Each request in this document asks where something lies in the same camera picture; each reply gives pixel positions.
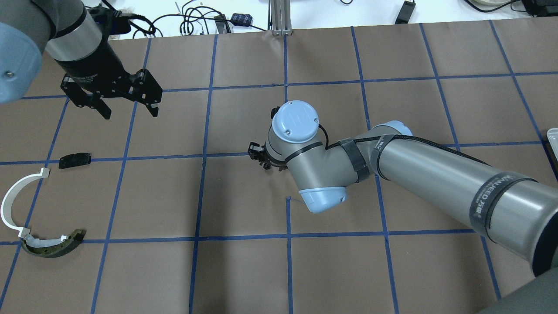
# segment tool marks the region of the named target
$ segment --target grid square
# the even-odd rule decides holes
[[[264,143],[271,109],[284,103],[283,87],[213,91],[207,152],[239,153]]]
[[[163,89],[208,87],[213,36],[154,38],[147,68]]]
[[[496,295],[476,234],[389,237],[401,313],[476,313]]]
[[[428,23],[424,32],[440,76],[509,73],[488,21]]]
[[[1,165],[0,166],[0,196],[4,197],[9,188],[12,187],[14,183],[23,177],[30,174],[39,173],[43,165]],[[12,205],[12,220],[16,226],[23,226],[27,215],[29,214],[29,209],[31,208],[31,203],[33,202],[33,197],[37,191],[37,185],[39,181],[34,181],[23,190],[21,190],[16,199],[13,201]],[[17,236],[17,231],[0,226],[0,241],[19,241]]]
[[[382,231],[382,218],[374,176],[347,187],[347,200],[325,212],[308,210],[300,195],[291,200],[291,232]]]
[[[203,241],[193,313],[288,313],[287,240]]]
[[[194,236],[201,158],[126,162],[113,239]]]
[[[288,88],[288,97],[305,101],[316,109],[330,143],[367,131],[359,83],[293,86]]]
[[[187,313],[193,247],[193,242],[110,244],[95,312]]]
[[[213,86],[282,84],[283,36],[271,32],[219,35]]]
[[[355,27],[354,33],[364,79],[434,76],[418,24]]]
[[[358,80],[357,56],[349,28],[296,30],[287,37],[289,83]]]
[[[503,171],[515,171],[558,188],[542,145],[464,147],[461,151]]]
[[[20,251],[3,313],[89,313],[102,244],[81,244],[58,258],[38,258]]]
[[[548,139],[546,133],[553,127],[558,127],[558,106],[554,106],[558,98],[558,75],[533,75],[516,77],[529,104],[529,109],[543,139]]]
[[[110,40],[109,44],[126,71],[135,74],[143,68],[148,41],[146,38]]]
[[[97,110],[78,108],[68,103],[52,159],[89,152],[92,158],[122,157],[128,137],[133,102],[126,99],[106,101],[112,110],[110,120],[105,120]]]
[[[41,71],[31,83],[25,97],[64,95],[60,88],[66,71],[48,54],[43,53]]]
[[[193,155],[203,153],[208,93],[164,93],[158,117],[139,104],[128,156]]]
[[[382,180],[381,185],[388,230],[469,229],[397,184]]]
[[[297,191],[288,171],[248,156],[208,158],[200,236],[284,234],[286,198]]]
[[[535,278],[529,262],[487,240],[490,259],[502,297],[523,287]]]
[[[295,313],[393,313],[383,237],[292,239]]]
[[[538,140],[512,78],[441,82],[460,143]]]
[[[45,160],[64,102],[30,99],[1,105],[0,161]]]
[[[522,18],[493,23],[514,72],[558,71],[556,18]]]
[[[453,144],[448,117],[435,80],[366,83],[371,126],[399,120],[415,136]]]
[[[33,210],[30,229],[41,239],[55,239],[75,229],[86,239],[104,239],[121,163],[106,161],[70,169],[50,166]]]
[[[10,267],[12,266],[13,256],[16,252],[17,245],[0,246],[0,263],[4,267],[0,268],[0,283],[6,282]]]

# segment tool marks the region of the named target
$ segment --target metal post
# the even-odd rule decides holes
[[[291,27],[291,0],[270,0],[271,33],[274,35],[290,35]]]

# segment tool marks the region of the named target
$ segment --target curved metal bracket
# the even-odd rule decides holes
[[[12,185],[2,200],[0,216],[2,216],[2,221],[8,228],[18,231],[17,236],[21,238],[22,247],[26,252],[36,256],[53,258],[65,255],[75,249],[83,240],[85,232],[77,229],[70,236],[61,235],[59,239],[40,240],[30,234],[30,229],[16,226],[12,219],[12,205],[17,194],[29,183],[48,178],[49,174],[50,170],[48,168],[41,168],[41,172],[21,178]]]

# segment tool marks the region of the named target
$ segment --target blue grid line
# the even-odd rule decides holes
[[[368,102],[366,101],[366,89],[364,89],[364,78],[362,76],[362,66],[360,64],[360,54],[358,52],[357,36],[354,33],[354,27],[350,27],[350,33],[353,37],[354,53],[357,57],[358,76],[360,79],[360,91],[362,92],[362,102],[364,103],[364,118],[366,119],[366,128],[370,130],[370,117],[368,116]]]
[[[287,277],[288,277],[288,314],[293,314],[292,302],[292,237],[291,237],[291,197],[287,197]]]
[[[403,235],[446,235],[446,234],[473,234],[473,229],[433,229],[433,230],[402,230],[388,231],[389,236]],[[211,242],[211,241],[242,241],[242,240],[263,240],[263,239],[288,239],[288,238],[315,238],[315,237],[355,237],[355,236],[384,236],[383,231],[363,231],[363,232],[315,232],[299,234],[263,234],[263,235],[240,235],[240,236],[189,236],[189,237],[149,237],[149,238],[130,238],[130,239],[85,239],[82,244],[104,244],[109,243],[146,243],[146,242]],[[2,241],[0,246],[17,245],[19,241]]]
[[[558,71],[550,72],[525,72],[525,73],[503,73],[503,74],[474,74],[474,75],[447,75],[438,77],[439,79],[461,79],[461,78],[494,78],[494,77],[511,77],[511,76],[530,76],[530,75],[558,75]],[[410,78],[385,78],[385,79],[363,79],[365,83],[374,82],[399,82],[408,80],[433,80],[436,77],[410,77]],[[288,83],[284,82],[282,84],[263,84],[263,85],[239,85],[239,86],[221,86],[213,87],[214,90],[219,89],[238,89],[238,88],[269,88],[269,87],[279,87],[279,86],[307,86],[307,85],[329,85],[329,84],[353,84],[359,83],[360,80],[339,80],[339,81],[328,81],[328,82],[298,82],[298,83]],[[209,87],[192,87],[192,88],[171,88],[163,89],[163,93],[175,93],[175,92],[194,92],[194,91],[208,91]],[[66,95],[52,95],[52,96],[28,96],[22,97],[21,99],[49,99],[49,98],[65,98]]]
[[[431,80],[436,79],[435,77],[416,77],[416,78],[387,78],[387,79],[364,79],[365,83],[377,83],[377,82],[404,82],[408,80]]]
[[[434,63],[434,57],[432,56],[432,51],[430,50],[430,45],[428,43],[428,39],[426,38],[426,33],[424,32],[424,27],[422,23],[419,24],[420,31],[422,33],[422,38],[424,39],[424,44],[426,45],[426,51],[428,52],[428,58],[430,59],[430,64],[432,65],[432,71],[434,71],[434,77],[436,78],[436,84],[438,85],[438,91],[440,92],[440,97],[442,98],[442,104],[444,105],[444,110],[446,112],[446,116],[448,117],[448,123],[450,125],[451,135],[454,139],[455,148],[459,150],[459,142],[457,140],[457,134],[455,133],[455,128],[453,125],[453,121],[451,120],[450,110],[448,108],[448,103],[446,102],[446,97],[444,95],[444,90],[442,89],[442,84],[440,82],[440,76],[438,75],[438,70],[436,69],[436,64]]]
[[[56,125],[56,131],[54,132],[54,135],[52,137],[52,142],[50,144],[50,148],[46,160],[49,160],[50,156],[52,155],[52,151],[54,149],[54,143],[56,143],[56,138],[58,137],[60,126],[62,125],[62,120],[64,119],[66,108],[68,107],[68,102],[69,99],[66,98],[66,101],[64,102],[64,106],[62,108],[62,112],[60,113],[60,118],[58,119],[58,124]],[[49,165],[48,162],[44,163],[44,167],[47,167],[48,165]],[[39,196],[39,191],[41,190],[41,186],[42,186],[42,179],[39,179],[37,189],[35,190],[35,195],[33,196],[33,201],[31,202],[31,207],[29,208],[29,213],[27,214],[27,218],[25,219],[24,227],[29,226],[29,222],[31,221],[31,216],[33,215],[33,210],[35,209],[35,204],[37,203],[37,198]],[[6,282],[4,284],[4,289],[2,290],[2,295],[0,296],[0,309],[2,309],[2,306],[4,305],[4,299],[6,297],[6,293],[8,292],[9,283],[12,280],[13,270],[16,267],[16,263],[20,255],[20,251],[21,251],[21,244],[18,244],[16,248],[16,252],[13,255],[12,265],[9,268],[8,277],[6,278]]]
[[[483,236],[480,236],[480,241],[483,244],[484,256],[486,256],[487,258],[488,272],[490,273],[490,278],[492,280],[492,286],[494,287],[496,299],[500,300],[502,298],[502,295],[500,294],[500,287],[498,286],[498,281],[496,280],[496,273],[494,272],[494,266],[492,265],[492,258],[490,258],[490,252],[488,251],[486,239]]]
[[[200,179],[200,194],[198,198],[198,214],[196,215],[196,233],[195,237],[200,236],[200,226],[201,226],[201,208],[204,198],[204,182],[205,182],[205,167],[207,164],[207,146],[208,146],[208,135],[209,135],[209,116],[211,114],[211,94],[213,93],[213,75],[215,73],[215,57],[217,55],[217,38],[215,35],[213,41],[213,54],[211,56],[211,72],[209,75],[209,90],[208,90],[208,105],[205,114],[205,131],[204,131],[204,148],[203,148],[203,161],[201,163],[201,179]],[[190,297],[188,300],[188,311],[192,313],[194,307],[194,288],[196,283],[196,268],[198,265],[198,246],[199,241],[194,241],[194,250],[192,253],[192,271],[190,276]]]
[[[143,59],[143,67],[145,68],[147,65],[147,59],[149,57],[149,50],[151,48],[151,38],[147,41],[147,49],[145,52],[145,57]],[[130,118],[130,123],[128,126],[128,136],[126,138],[126,145],[124,147],[124,154],[122,158],[122,166],[120,168],[120,174],[118,176],[118,183],[116,185],[116,192],[114,193],[114,201],[112,205],[112,209],[110,211],[110,218],[108,221],[107,227],[107,235],[105,236],[105,241],[103,245],[103,252],[101,254],[101,260],[99,263],[99,272],[97,273],[97,281],[95,283],[95,290],[93,292],[93,301],[91,303],[91,314],[95,313],[95,308],[97,306],[97,297],[99,296],[99,288],[101,284],[101,279],[103,277],[103,269],[104,269],[104,262],[107,258],[107,250],[109,245],[110,233],[112,232],[112,224],[114,222],[114,215],[116,214],[116,208],[118,205],[118,197],[120,195],[120,188],[122,186],[122,178],[124,177],[124,170],[126,168],[126,158],[128,157],[128,148],[130,146],[130,139],[132,138],[132,130],[134,127],[134,120],[136,118],[136,109],[137,109],[137,102],[134,102],[134,107],[132,109],[132,117]]]
[[[449,235],[449,234],[473,234],[473,229],[441,229],[441,230],[415,230],[415,231],[389,231],[390,236],[398,235]]]
[[[285,103],[288,102],[288,91],[287,91],[287,87],[288,87],[288,57],[287,57],[287,37],[288,36],[283,36],[283,67],[284,67],[284,89],[285,89]]]
[[[389,230],[387,227],[386,212],[384,210],[382,186],[380,185],[380,178],[374,175],[376,179],[376,189],[378,191],[378,203],[380,206],[380,216],[382,218],[382,235],[384,237],[384,244],[386,246],[387,269],[389,274],[389,284],[391,286],[391,296],[393,298],[393,309],[395,314],[399,314],[399,303],[397,302],[397,290],[395,287],[395,276],[393,275],[393,264],[391,262],[391,249],[389,248]]]
[[[490,147],[490,146],[521,146],[521,145],[539,145],[540,141],[523,141],[523,142],[500,142],[500,143],[459,143],[460,148],[462,147]],[[442,144],[446,147],[456,147],[456,144]],[[214,153],[207,154],[207,158],[212,157],[234,157],[234,156],[248,156],[247,152],[238,153]],[[134,156],[126,157],[126,160],[148,160],[148,159],[183,159],[183,158],[203,158],[203,154],[193,154],[193,155],[158,155],[158,156]],[[104,162],[104,161],[122,161],[123,157],[108,157],[108,158],[91,158],[92,163]],[[58,164],[59,160],[48,160],[48,164]],[[45,164],[47,160],[24,160],[24,161],[0,161],[0,166],[3,165],[31,165],[31,164]]]
[[[492,22],[492,20],[489,20],[488,22],[490,23],[490,27],[492,28],[492,33],[494,33],[494,37],[496,38],[496,42],[498,43],[498,46],[500,47],[500,51],[502,53],[502,56],[504,57],[504,61],[506,61],[506,65],[508,66],[509,73],[511,74],[512,79],[513,79],[513,84],[515,84],[515,86],[516,86],[517,93],[519,94],[519,97],[521,98],[521,102],[523,103],[523,106],[525,107],[525,110],[527,111],[527,114],[529,115],[529,119],[531,120],[531,123],[533,124],[533,128],[535,129],[535,132],[537,132],[538,140],[541,142],[542,148],[544,149],[546,157],[549,160],[550,168],[554,172],[554,177],[556,178],[556,180],[558,180],[558,171],[557,171],[556,167],[554,166],[552,155],[550,154],[548,148],[545,145],[543,136],[541,134],[541,129],[538,127],[537,122],[535,121],[535,117],[533,116],[533,113],[531,112],[531,109],[529,108],[529,104],[527,103],[527,100],[525,99],[525,95],[523,95],[523,91],[521,91],[521,87],[519,86],[519,82],[517,81],[516,74],[513,72],[512,65],[509,63],[508,56],[506,55],[506,52],[504,51],[504,46],[502,45],[500,37],[498,37],[498,32],[496,31],[496,28],[494,27],[494,23]]]
[[[439,78],[438,72],[436,70],[436,64],[434,63],[434,57],[432,56],[432,51],[430,50],[430,45],[428,44],[428,39],[426,38],[426,32],[424,31],[424,27],[423,27],[422,24],[419,24],[419,26],[420,26],[420,30],[422,32],[422,37],[423,37],[425,45],[426,45],[426,50],[428,52],[428,56],[430,58],[430,63],[432,64],[432,69],[434,71],[434,76],[436,77],[436,82],[438,84],[438,90],[440,91],[440,97],[442,98],[442,103],[444,104],[444,109],[446,111],[446,115],[448,116],[448,122],[450,124],[451,134],[453,135],[454,141],[455,141],[455,148],[457,149],[457,151],[461,151],[461,146],[459,144],[457,135],[455,133],[455,128],[454,128],[453,122],[451,120],[451,114],[450,114],[448,104],[447,104],[445,96],[444,96],[444,90],[442,89],[442,85],[440,83],[440,78]],[[490,258],[490,253],[488,252],[488,250],[486,250],[484,252],[484,256],[485,256],[486,261],[487,261],[488,269],[493,269],[492,260]],[[496,292],[496,294],[498,294],[498,291],[499,291],[498,282],[496,281],[496,276],[494,276],[494,272],[490,273],[490,277],[491,277],[491,280],[492,280],[492,286],[494,287],[494,291]]]
[[[360,80],[332,80],[327,82],[289,83],[288,86],[335,85],[335,84],[354,84],[354,83],[360,83]]]

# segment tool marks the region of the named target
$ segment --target white curved part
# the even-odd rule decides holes
[[[31,230],[25,227],[18,227],[12,220],[12,205],[13,200],[16,199],[17,194],[29,183],[39,180],[42,178],[48,178],[50,174],[50,170],[48,168],[41,168],[41,172],[36,174],[30,174],[24,178],[21,178],[18,182],[16,182],[12,187],[8,190],[4,199],[2,200],[2,207],[0,207],[0,215],[2,216],[2,221],[8,228],[14,229],[19,231],[18,236],[21,238],[25,238],[29,235]]]

